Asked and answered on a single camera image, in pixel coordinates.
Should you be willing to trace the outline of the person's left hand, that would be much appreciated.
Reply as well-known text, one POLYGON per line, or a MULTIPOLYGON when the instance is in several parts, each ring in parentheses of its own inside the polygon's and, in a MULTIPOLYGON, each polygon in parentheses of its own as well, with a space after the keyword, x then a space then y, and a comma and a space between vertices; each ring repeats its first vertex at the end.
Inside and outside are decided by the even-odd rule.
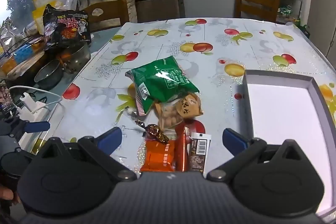
POLYGON ((19 198, 16 192, 13 192, 7 187, 0 185, 0 198, 2 200, 7 200, 13 202, 15 205, 17 203, 21 203, 21 199, 19 198))

